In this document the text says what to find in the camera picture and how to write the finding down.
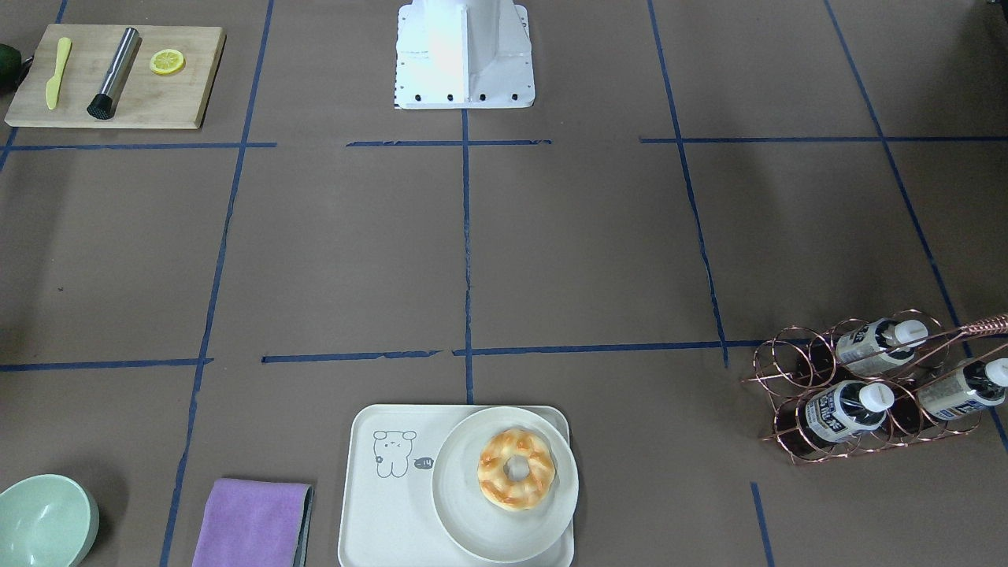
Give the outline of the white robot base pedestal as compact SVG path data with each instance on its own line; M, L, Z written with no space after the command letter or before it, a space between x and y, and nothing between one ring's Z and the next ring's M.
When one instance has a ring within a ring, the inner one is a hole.
M513 1L413 1L397 14L394 106L522 109L536 100L532 32Z

